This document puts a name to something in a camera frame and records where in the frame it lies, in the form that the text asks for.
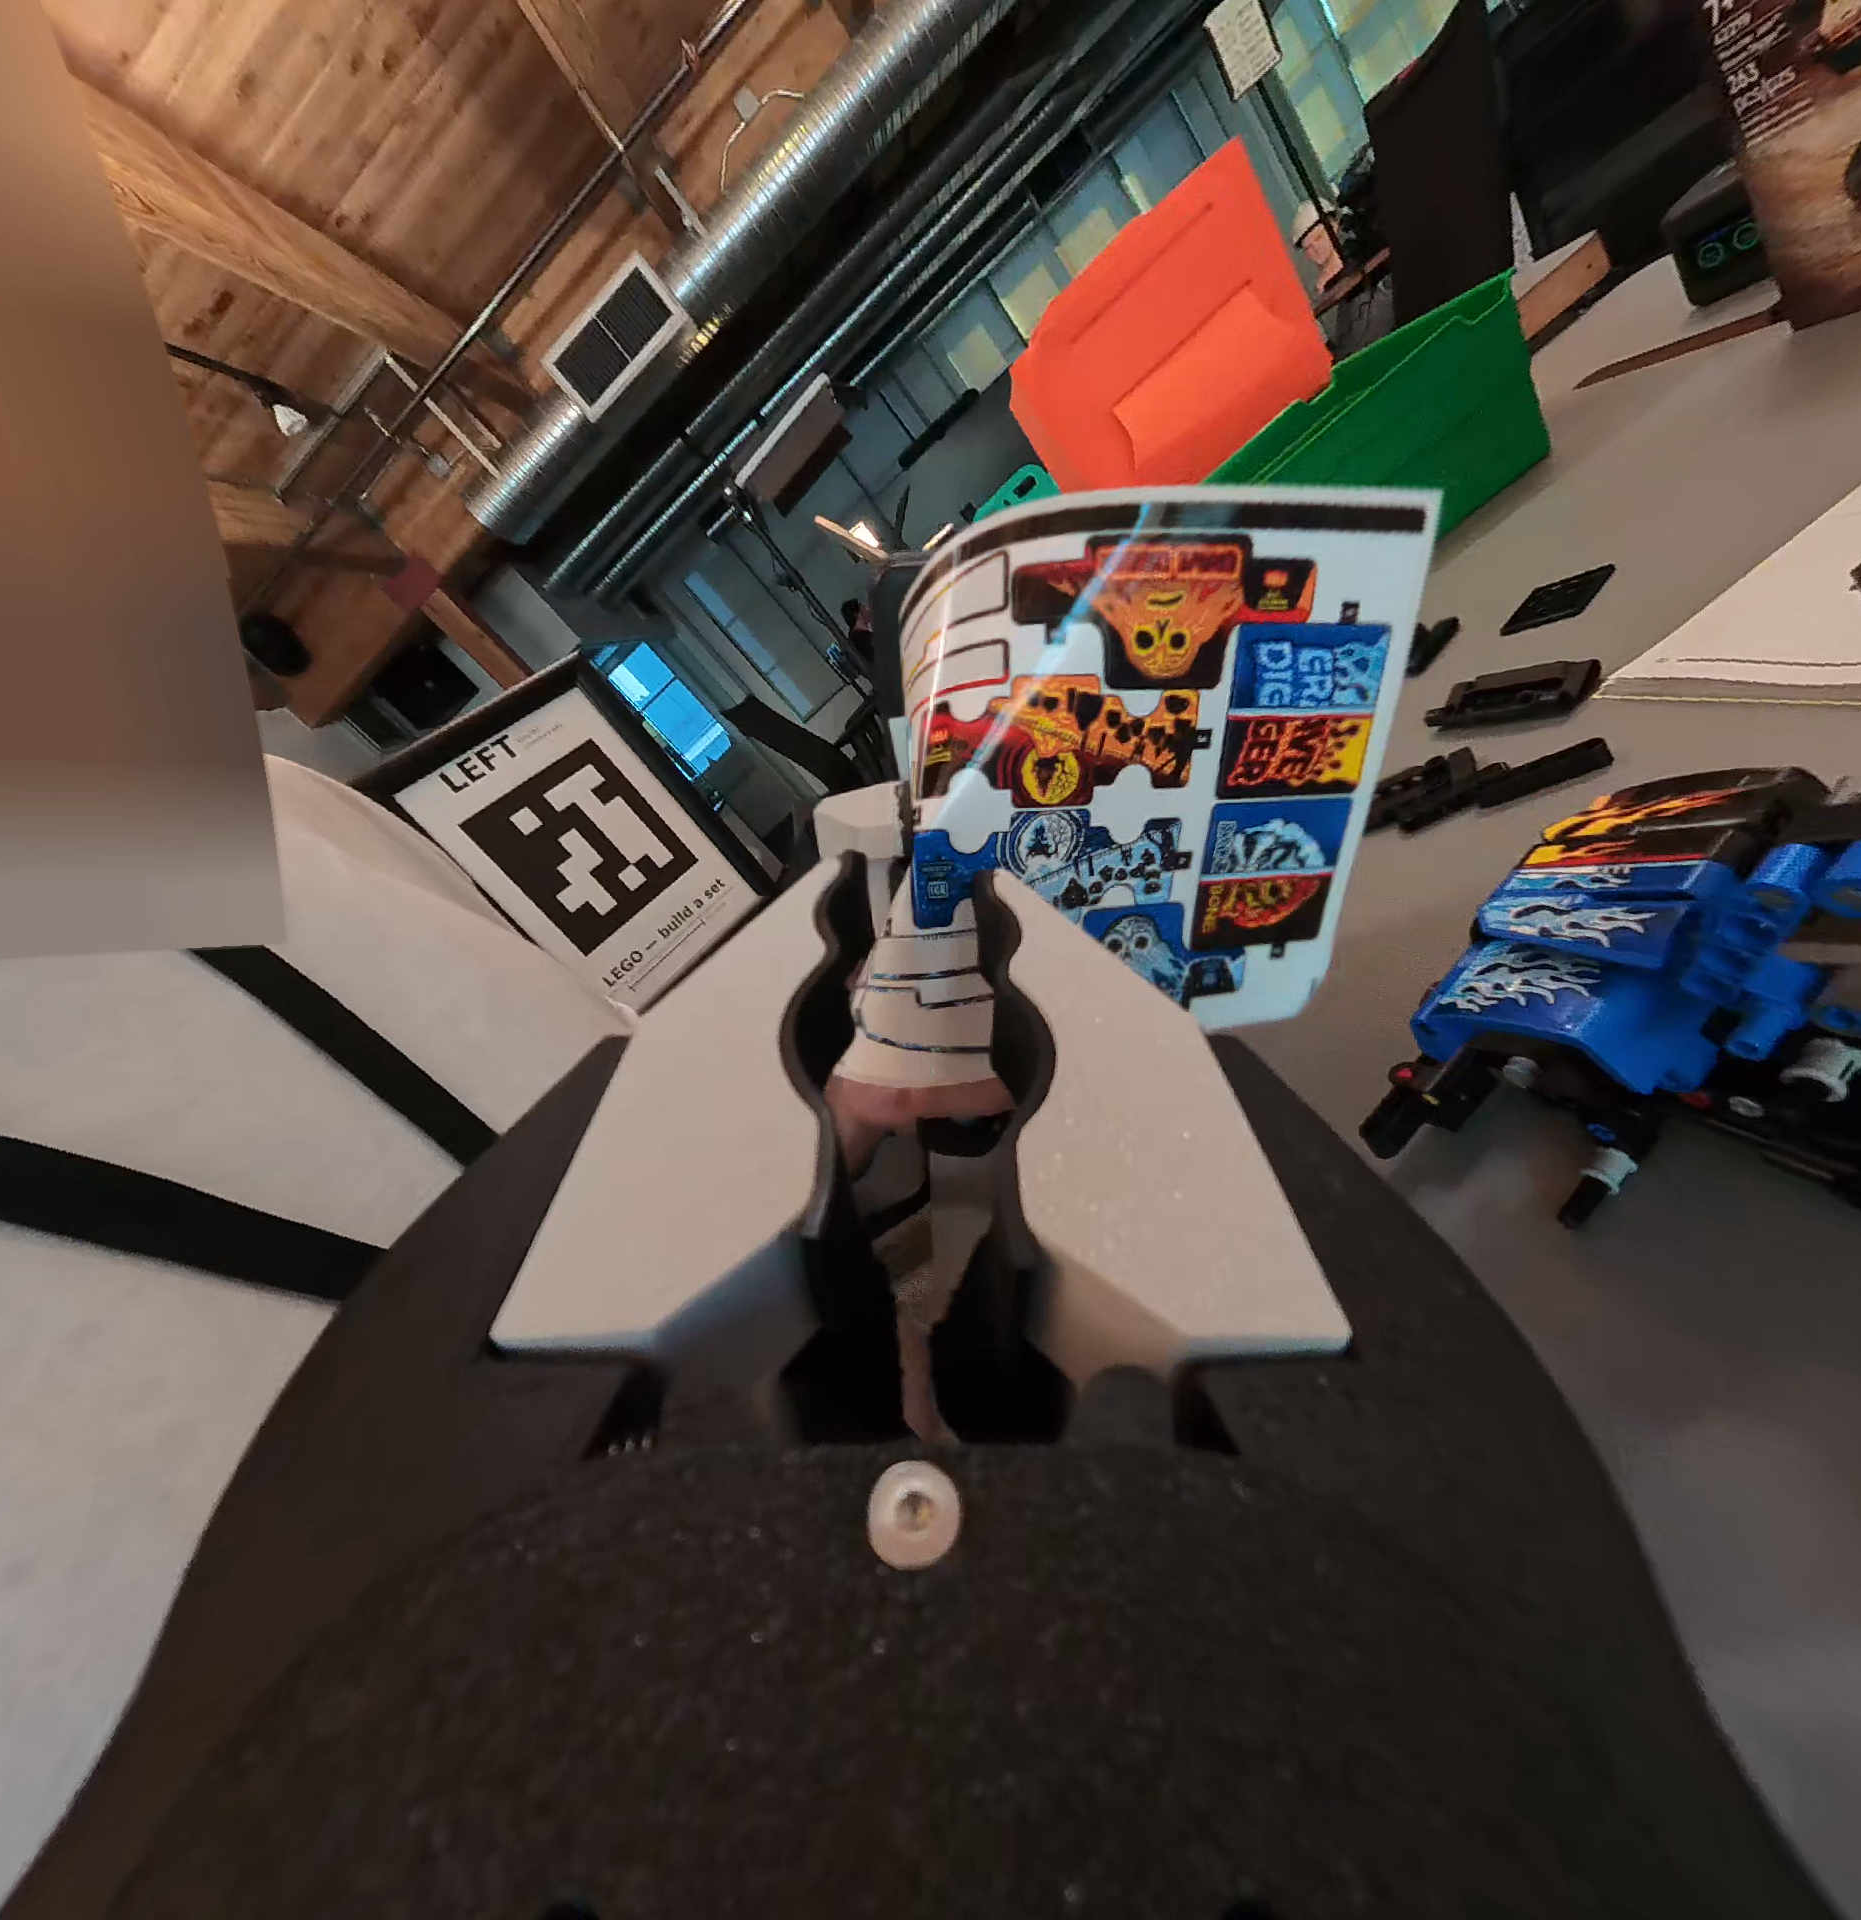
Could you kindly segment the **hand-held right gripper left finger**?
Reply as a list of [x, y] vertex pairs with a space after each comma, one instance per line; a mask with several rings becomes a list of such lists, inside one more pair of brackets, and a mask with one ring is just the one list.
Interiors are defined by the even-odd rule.
[[817, 1330], [806, 1246], [838, 1171], [799, 1013], [869, 952], [866, 863], [820, 863], [640, 1017], [488, 1341], [652, 1370], [781, 1370]]

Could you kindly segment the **dark high-backed chair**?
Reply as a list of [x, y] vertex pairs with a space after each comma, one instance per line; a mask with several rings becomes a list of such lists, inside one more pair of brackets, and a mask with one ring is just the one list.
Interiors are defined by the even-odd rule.
[[1507, 152], [1486, 9], [1458, 3], [1428, 48], [1365, 105], [1394, 326], [1513, 267]]

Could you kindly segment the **silver ventilation duct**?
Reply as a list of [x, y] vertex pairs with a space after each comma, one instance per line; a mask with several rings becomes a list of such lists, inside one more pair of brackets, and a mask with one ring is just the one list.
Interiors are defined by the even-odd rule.
[[687, 360], [786, 266], [908, 120], [1009, 14], [1009, 3], [892, 4], [863, 25], [799, 102], [778, 140], [652, 264], [693, 317], [633, 389], [585, 422], [552, 388], [467, 509], [491, 536], [542, 528], [589, 466]]

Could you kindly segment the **black studded lego plate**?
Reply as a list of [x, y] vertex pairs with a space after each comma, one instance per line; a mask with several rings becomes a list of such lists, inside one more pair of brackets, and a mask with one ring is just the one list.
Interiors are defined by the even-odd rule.
[[1374, 785], [1365, 833], [1414, 833], [1489, 802], [1489, 789], [1509, 774], [1505, 760], [1475, 760], [1471, 749], [1428, 757]]

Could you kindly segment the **orange bag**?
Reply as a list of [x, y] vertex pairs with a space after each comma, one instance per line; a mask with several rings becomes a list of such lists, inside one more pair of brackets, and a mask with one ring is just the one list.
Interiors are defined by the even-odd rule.
[[1045, 310], [1010, 411], [1062, 493], [1202, 485], [1330, 383], [1330, 349], [1240, 140]]

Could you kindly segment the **green plastic bin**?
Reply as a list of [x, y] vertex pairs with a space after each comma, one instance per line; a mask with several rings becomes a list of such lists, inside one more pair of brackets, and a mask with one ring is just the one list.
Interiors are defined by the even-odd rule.
[[1511, 272], [1331, 368], [1213, 475], [1223, 487], [1437, 491], [1437, 538], [1548, 457]]

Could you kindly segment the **black timer device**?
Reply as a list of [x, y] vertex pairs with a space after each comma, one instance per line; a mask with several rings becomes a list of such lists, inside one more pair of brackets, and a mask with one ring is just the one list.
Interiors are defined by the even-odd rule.
[[1672, 202], [1660, 230], [1694, 310], [1770, 279], [1752, 202], [1733, 161], [1716, 163]]

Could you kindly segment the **lego set cardboard box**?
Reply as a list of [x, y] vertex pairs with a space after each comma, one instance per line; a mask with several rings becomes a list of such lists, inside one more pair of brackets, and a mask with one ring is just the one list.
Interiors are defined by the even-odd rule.
[[1795, 330], [1861, 314], [1861, 3], [1700, 3]]

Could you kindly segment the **hanging ceiling light fixture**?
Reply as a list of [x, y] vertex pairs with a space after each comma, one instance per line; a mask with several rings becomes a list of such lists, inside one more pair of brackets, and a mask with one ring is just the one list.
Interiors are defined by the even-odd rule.
[[738, 466], [744, 497], [771, 513], [790, 513], [851, 440], [843, 403], [824, 371], [801, 389], [795, 404], [752, 445]]

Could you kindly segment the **black long lego beam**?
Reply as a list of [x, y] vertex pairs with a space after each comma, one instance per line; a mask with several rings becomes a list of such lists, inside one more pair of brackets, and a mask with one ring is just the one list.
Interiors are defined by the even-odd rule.
[[1495, 763], [1478, 773], [1474, 808], [1492, 809], [1546, 795], [1569, 784], [1588, 780], [1610, 767], [1610, 746], [1601, 736], [1581, 739], [1515, 765]]

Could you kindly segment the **hanging paper sign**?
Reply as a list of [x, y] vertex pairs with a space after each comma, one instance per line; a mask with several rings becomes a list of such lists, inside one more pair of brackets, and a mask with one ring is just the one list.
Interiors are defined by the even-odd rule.
[[1279, 36], [1256, 0], [1215, 3], [1205, 11], [1205, 36], [1233, 99], [1243, 99], [1279, 70]]

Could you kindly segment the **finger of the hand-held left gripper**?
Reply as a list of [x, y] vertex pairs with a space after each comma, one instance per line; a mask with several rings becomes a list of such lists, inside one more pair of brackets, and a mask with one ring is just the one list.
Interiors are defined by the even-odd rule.
[[819, 799], [811, 830], [820, 863], [859, 853], [865, 861], [869, 899], [896, 899], [908, 877], [914, 849], [914, 791], [906, 780]]

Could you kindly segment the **blue black lego truck model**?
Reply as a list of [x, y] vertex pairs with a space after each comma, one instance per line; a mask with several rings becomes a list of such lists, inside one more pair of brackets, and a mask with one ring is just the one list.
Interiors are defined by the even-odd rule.
[[1521, 1093], [1588, 1139], [1569, 1229], [1676, 1120], [1861, 1211], [1861, 780], [1711, 770], [1546, 828], [1412, 1037], [1358, 1131], [1375, 1160]]

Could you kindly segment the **colourful sticker sheet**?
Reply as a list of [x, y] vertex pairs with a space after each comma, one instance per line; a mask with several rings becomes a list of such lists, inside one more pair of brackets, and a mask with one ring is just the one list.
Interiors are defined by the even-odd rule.
[[1211, 1031], [1330, 971], [1445, 493], [1089, 491], [911, 555], [908, 872], [838, 1073], [990, 1073], [976, 884], [1015, 879]]

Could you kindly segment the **lego instruction booklet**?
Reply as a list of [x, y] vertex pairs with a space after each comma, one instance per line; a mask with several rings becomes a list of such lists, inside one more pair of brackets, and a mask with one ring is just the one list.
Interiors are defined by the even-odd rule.
[[1861, 707], [1861, 485], [1609, 675], [1598, 696]]

